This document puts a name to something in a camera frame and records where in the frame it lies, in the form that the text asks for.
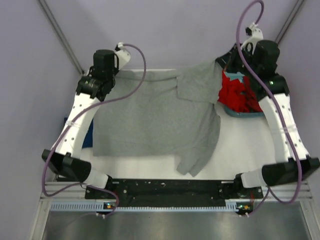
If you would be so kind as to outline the folded blue t shirt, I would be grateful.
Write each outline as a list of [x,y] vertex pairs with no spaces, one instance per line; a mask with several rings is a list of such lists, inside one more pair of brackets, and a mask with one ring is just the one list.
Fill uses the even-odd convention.
[[92,120],[88,131],[83,140],[82,149],[92,148],[93,147],[93,129],[94,129],[94,121]]

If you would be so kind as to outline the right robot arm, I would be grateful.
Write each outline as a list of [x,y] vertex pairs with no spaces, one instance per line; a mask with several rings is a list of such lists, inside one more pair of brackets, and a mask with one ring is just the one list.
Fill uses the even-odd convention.
[[216,62],[227,73],[241,73],[248,77],[248,85],[257,98],[271,132],[275,162],[237,174],[235,180],[238,182],[233,185],[233,192],[239,198],[245,198],[255,187],[296,183],[299,176],[305,181],[320,167],[320,160],[310,156],[300,138],[291,111],[287,81],[276,72],[280,55],[278,44],[271,40],[246,43],[242,54],[261,82],[243,63],[237,45],[218,57]]

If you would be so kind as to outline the aluminium corner post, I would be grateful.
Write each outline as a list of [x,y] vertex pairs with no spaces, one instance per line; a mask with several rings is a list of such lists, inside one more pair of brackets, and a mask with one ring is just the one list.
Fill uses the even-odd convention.
[[294,23],[295,19],[297,18],[297,16],[299,15],[299,13],[301,12],[301,10],[303,9],[305,3],[307,1],[306,0],[295,0],[294,1],[294,5],[291,8],[288,16],[286,17],[284,23],[281,25],[281,28],[275,38],[275,42],[279,45],[282,40],[284,39],[286,33],[288,32],[288,30],[290,29],[291,25]]
[[48,3],[46,0],[37,0],[42,12],[44,13],[45,17],[47,18],[49,24],[51,25],[53,32],[55,33],[60,45],[62,46],[63,50],[65,51],[67,57],[69,58],[70,62],[76,69],[76,71],[83,75],[85,73],[84,69],[82,68],[78,58],[76,57],[74,51],[72,50],[65,34],[63,33],[61,27],[59,26],[54,14],[52,13]]

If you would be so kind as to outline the teal plastic basket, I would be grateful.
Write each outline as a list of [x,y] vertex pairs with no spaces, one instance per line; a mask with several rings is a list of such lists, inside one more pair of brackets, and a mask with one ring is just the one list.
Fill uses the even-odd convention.
[[[237,73],[228,73],[228,72],[225,71],[225,74],[231,80],[239,79],[241,82],[243,82],[243,83],[245,82],[244,78],[246,76],[244,76],[243,74],[241,74],[239,72],[237,72]],[[234,117],[234,118],[257,118],[257,117],[262,117],[264,115],[263,112],[237,113],[237,112],[232,111],[231,109],[229,109],[224,104],[223,104],[223,109],[228,115],[230,115],[231,117]]]

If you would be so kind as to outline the left aluminium corner post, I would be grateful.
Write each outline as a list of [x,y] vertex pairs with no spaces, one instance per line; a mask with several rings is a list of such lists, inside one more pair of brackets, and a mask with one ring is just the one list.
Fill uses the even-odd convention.
[[74,51],[72,50],[65,34],[63,33],[61,27],[59,26],[54,14],[52,13],[48,3],[46,0],[37,0],[42,12],[44,13],[45,17],[47,18],[49,24],[51,25],[53,32],[55,33],[60,45],[62,46],[63,50],[65,51],[67,57],[69,58],[70,62],[76,69],[76,71],[83,75],[85,73],[84,69],[82,68],[78,58],[76,57]]

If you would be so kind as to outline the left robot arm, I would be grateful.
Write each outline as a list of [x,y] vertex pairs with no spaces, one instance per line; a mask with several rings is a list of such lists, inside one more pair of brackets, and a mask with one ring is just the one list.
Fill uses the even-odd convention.
[[42,153],[42,159],[52,172],[96,187],[97,194],[105,199],[114,191],[113,185],[108,183],[108,175],[80,157],[99,104],[115,85],[119,66],[119,57],[113,50],[100,49],[93,54],[93,65],[77,83],[72,108],[58,140],[51,150],[45,149]]

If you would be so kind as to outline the grey t shirt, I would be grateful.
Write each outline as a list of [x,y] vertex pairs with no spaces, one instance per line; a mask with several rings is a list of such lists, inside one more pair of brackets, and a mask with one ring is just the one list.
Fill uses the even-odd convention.
[[120,71],[93,119],[93,155],[176,155],[177,171],[196,176],[218,143],[221,119],[215,105],[222,68],[214,60],[183,69]]

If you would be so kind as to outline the right aluminium corner post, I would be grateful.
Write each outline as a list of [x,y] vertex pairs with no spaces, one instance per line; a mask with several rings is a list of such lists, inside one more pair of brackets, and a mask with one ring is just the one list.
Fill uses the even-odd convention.
[[284,39],[286,33],[288,32],[288,30],[290,29],[291,25],[294,23],[295,19],[297,18],[297,16],[299,15],[299,13],[301,12],[301,10],[303,9],[305,3],[307,1],[306,0],[295,0],[294,1],[294,5],[291,8],[288,16],[286,17],[284,23],[281,25],[281,28],[275,38],[275,42],[279,45],[282,40]]

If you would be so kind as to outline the aluminium frame rail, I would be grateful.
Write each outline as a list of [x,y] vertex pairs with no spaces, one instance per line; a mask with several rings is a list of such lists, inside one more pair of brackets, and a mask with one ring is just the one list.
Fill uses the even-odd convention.
[[[45,190],[48,195],[59,191],[60,189],[74,184],[74,182],[66,181],[48,181],[44,184]],[[272,188],[273,193],[282,201],[289,201],[293,194],[295,193],[296,185],[282,185],[275,186]],[[55,199],[59,200],[82,200],[85,198],[86,186],[81,186],[78,183],[69,187],[68,189],[63,190],[62,192],[53,196]],[[304,182],[300,187],[300,191],[297,195],[297,201],[311,201],[313,199],[310,187],[308,183]]]

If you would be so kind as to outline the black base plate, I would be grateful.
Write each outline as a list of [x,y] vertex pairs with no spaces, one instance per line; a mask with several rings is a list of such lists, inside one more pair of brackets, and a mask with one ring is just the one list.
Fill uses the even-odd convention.
[[225,180],[114,178],[106,189],[120,207],[224,207],[226,200],[260,200],[260,187],[243,188]]

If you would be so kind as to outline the dark red t shirt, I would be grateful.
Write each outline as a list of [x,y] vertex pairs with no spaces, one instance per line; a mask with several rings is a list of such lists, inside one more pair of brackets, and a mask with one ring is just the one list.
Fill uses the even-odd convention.
[[249,98],[246,102],[246,105],[250,112],[252,113],[262,113],[262,109],[259,106],[258,101],[255,98]]

